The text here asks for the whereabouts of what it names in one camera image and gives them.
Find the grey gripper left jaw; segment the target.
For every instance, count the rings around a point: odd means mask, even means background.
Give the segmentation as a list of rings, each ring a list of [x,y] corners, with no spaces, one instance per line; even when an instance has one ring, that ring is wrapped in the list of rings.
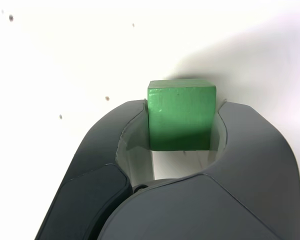
[[[128,101],[87,132],[38,230],[38,240],[95,240],[135,186],[154,180],[146,100]]]

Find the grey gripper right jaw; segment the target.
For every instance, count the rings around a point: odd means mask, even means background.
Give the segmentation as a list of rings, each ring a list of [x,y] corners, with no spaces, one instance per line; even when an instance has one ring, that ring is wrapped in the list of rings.
[[[283,135],[252,107],[224,103],[218,157],[196,174],[142,189],[101,240],[300,240],[300,175]]]

